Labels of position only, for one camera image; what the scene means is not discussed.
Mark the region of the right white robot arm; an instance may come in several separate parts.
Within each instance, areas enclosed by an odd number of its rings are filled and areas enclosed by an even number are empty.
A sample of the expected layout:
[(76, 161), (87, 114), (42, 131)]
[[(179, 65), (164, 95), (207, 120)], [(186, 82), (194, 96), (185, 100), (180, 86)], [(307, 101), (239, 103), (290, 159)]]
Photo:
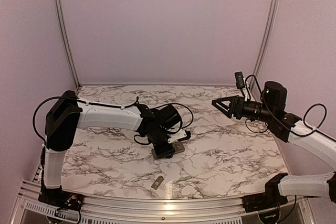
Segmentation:
[(328, 164), (333, 171), (319, 175), (279, 174), (265, 184), (260, 203), (271, 207), (280, 197), (323, 197), (335, 202), (335, 139), (310, 126), (295, 114), (285, 112), (287, 89), (280, 83), (267, 81), (261, 93), (261, 102), (235, 95), (212, 101), (212, 106), (228, 118), (266, 123), (278, 139), (310, 152)]

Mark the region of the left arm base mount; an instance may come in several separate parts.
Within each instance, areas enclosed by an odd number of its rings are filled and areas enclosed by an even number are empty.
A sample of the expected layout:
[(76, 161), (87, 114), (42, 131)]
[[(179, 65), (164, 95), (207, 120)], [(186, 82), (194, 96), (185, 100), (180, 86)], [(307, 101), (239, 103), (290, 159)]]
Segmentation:
[(62, 189), (47, 189), (38, 196), (38, 201), (60, 209), (80, 211), (84, 196)]

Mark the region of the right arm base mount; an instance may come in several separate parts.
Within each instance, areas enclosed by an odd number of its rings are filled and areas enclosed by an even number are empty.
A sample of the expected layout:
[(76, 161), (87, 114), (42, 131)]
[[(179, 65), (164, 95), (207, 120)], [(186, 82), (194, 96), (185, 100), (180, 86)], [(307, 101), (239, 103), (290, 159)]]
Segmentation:
[(245, 212), (253, 212), (285, 205), (288, 203), (288, 199), (279, 193), (264, 192), (244, 196), (242, 202)]

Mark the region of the grey remote control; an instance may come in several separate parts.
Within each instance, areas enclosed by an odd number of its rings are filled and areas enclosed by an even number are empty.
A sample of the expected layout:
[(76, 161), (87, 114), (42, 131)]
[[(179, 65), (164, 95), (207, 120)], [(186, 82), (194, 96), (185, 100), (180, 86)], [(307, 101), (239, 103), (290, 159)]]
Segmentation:
[(174, 149), (175, 149), (175, 153), (174, 153), (174, 155), (175, 155), (175, 154), (182, 153), (182, 152), (185, 151), (185, 147), (184, 147), (184, 145), (183, 145), (182, 142), (176, 142), (176, 143), (173, 143), (173, 147), (174, 147)]

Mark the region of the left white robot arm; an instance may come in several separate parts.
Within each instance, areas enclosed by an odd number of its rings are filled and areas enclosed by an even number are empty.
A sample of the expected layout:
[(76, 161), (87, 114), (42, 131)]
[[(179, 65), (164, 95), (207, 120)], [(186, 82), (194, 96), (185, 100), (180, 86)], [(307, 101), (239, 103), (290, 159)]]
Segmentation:
[(71, 90), (54, 99), (56, 103), (46, 115), (41, 194), (56, 206), (67, 199), (61, 187), (61, 171), (77, 129), (105, 127), (137, 132), (153, 145), (155, 159), (180, 152), (179, 142), (190, 137), (188, 131), (182, 130), (182, 117), (172, 104), (152, 109), (138, 101), (112, 105), (80, 100)]

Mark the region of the grey battery cover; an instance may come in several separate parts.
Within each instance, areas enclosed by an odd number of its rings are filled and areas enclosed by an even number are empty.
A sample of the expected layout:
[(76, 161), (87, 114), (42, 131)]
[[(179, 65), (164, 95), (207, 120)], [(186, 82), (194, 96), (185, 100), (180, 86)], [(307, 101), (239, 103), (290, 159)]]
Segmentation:
[(164, 181), (163, 176), (159, 176), (151, 185), (151, 188), (153, 188), (154, 190), (157, 190), (159, 188), (159, 186), (162, 184), (162, 182)]

